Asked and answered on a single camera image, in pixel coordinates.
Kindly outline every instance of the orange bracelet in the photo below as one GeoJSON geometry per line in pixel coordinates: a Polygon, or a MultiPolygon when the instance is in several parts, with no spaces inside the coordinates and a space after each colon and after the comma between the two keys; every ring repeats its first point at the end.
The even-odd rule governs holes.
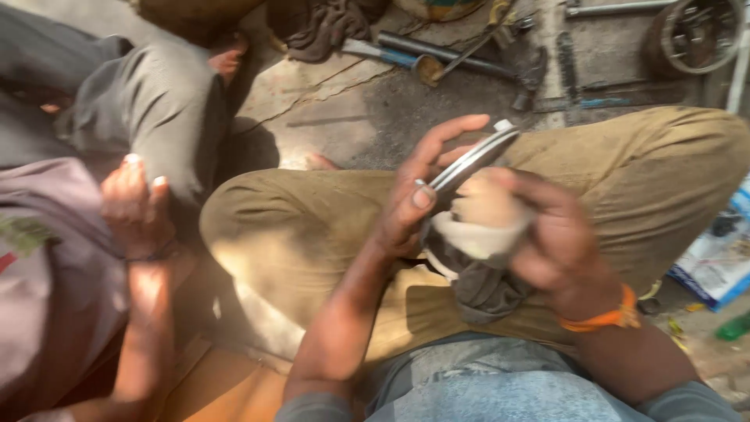
{"type": "Polygon", "coordinates": [[[570,321],[565,318],[559,318],[560,326],[576,333],[590,333],[606,325],[616,325],[622,328],[641,328],[641,321],[638,320],[638,311],[635,309],[638,299],[633,289],[625,283],[622,284],[622,298],[622,304],[620,304],[618,310],[609,311],[585,321],[570,321]]]}

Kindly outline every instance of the foot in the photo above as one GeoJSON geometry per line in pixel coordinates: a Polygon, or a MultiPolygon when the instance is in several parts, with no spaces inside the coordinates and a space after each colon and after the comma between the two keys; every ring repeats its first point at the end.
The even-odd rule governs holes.
{"type": "Polygon", "coordinates": [[[307,162],[308,170],[343,170],[342,167],[320,154],[311,153],[304,160],[307,162]]]}
{"type": "Polygon", "coordinates": [[[239,70],[240,60],[248,51],[248,38],[239,31],[227,33],[211,48],[211,58],[208,65],[216,70],[224,80],[224,86],[229,86],[239,70]]]}

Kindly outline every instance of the khaki pants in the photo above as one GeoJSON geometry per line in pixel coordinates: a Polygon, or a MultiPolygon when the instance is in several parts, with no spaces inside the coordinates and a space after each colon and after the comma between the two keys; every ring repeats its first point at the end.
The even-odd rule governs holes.
{"type": "MultiPolygon", "coordinates": [[[[642,294],[727,205],[749,169],[750,133],[742,120],[721,110],[661,107],[524,134],[505,156],[512,167],[580,195],[602,254],[642,294]]],[[[277,353],[293,357],[299,328],[309,325],[341,279],[393,177],[389,171],[264,170],[231,179],[208,200],[203,238],[234,277],[250,323],[261,324],[254,315],[266,306],[272,308],[267,318],[278,317],[280,325],[300,332],[286,346],[277,345],[286,347],[277,353]]],[[[465,330],[572,353],[569,333],[537,295],[499,321],[466,324],[442,276],[402,262],[394,274],[366,362],[465,330]]],[[[261,331],[271,343],[288,331],[268,333],[269,327],[261,331]]]]}

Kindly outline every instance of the workshop floor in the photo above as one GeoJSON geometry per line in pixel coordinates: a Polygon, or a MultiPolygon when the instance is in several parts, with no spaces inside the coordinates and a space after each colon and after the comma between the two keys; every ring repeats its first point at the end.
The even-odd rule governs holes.
{"type": "MultiPolygon", "coordinates": [[[[119,0],[0,0],[18,8],[42,14],[95,35],[118,32],[137,44],[163,36],[160,29],[136,17],[127,2],[119,0]]],[[[589,0],[588,5],[628,0],[589,0]]],[[[638,48],[651,17],[621,17],[581,23],[564,23],[560,0],[521,0],[528,12],[537,10],[537,28],[529,35],[535,44],[550,52],[549,73],[540,97],[562,94],[556,62],[555,39],[568,30],[577,54],[579,83],[623,80],[641,74],[638,48]]],[[[251,36],[248,62],[230,93],[238,110],[230,139],[223,145],[220,178],[261,168],[304,168],[304,156],[319,152],[347,168],[392,169],[403,160],[414,143],[431,126],[468,113],[489,113],[493,121],[507,118],[526,131],[564,126],[561,113],[520,114],[509,108],[515,90],[507,83],[457,70],[435,88],[428,88],[408,72],[380,62],[354,56],[333,55],[327,62],[309,65],[284,60],[267,42],[263,7],[241,23],[251,36]]],[[[391,7],[379,29],[408,34],[436,44],[461,48],[482,29],[486,8],[462,20],[444,24],[422,24],[391,7]]],[[[483,52],[492,56],[492,52],[483,52]]],[[[691,94],[686,104],[695,104],[696,83],[688,83],[691,94]]],[[[628,113],[637,108],[585,112],[582,122],[595,122],[628,113]]],[[[227,322],[228,315],[240,315],[232,302],[230,281],[214,271],[196,276],[198,283],[178,293],[182,305],[182,326],[178,335],[187,344],[202,318],[227,322]],[[195,303],[208,310],[198,312],[195,303]]],[[[723,321],[750,309],[746,294],[718,314],[687,312],[694,302],[676,283],[667,280],[659,298],[663,312],[655,322],[666,329],[668,316],[685,330],[688,352],[712,386],[733,402],[750,399],[750,339],[731,346],[707,340],[723,321]]],[[[218,331],[248,337],[246,323],[217,324],[218,331]]],[[[247,339],[252,342],[252,335],[247,339]]],[[[264,360],[248,350],[226,347],[208,350],[190,367],[183,382],[169,398],[162,420],[272,420],[281,402],[284,377],[264,367],[264,360]]]]}

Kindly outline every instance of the man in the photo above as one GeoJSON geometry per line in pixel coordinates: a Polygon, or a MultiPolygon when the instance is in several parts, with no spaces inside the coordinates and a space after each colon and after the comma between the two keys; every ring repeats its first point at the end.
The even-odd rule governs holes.
{"type": "Polygon", "coordinates": [[[196,240],[246,47],[134,47],[0,5],[0,79],[13,90],[0,90],[0,420],[70,404],[120,344],[109,399],[30,418],[155,415],[172,347],[166,195],[177,237],[196,240]],[[102,198],[82,160],[128,152],[102,198]]]}
{"type": "Polygon", "coordinates": [[[536,293],[470,324],[445,277],[403,258],[435,203],[415,181],[487,123],[433,128],[396,174],[269,170],[209,199],[202,234],[240,298],[306,329],[277,420],[350,420],[365,372],[368,421],[739,420],[633,305],[747,173],[745,124],[663,107],[523,135],[505,154],[519,170],[489,177],[536,212],[508,266],[536,293]]]}

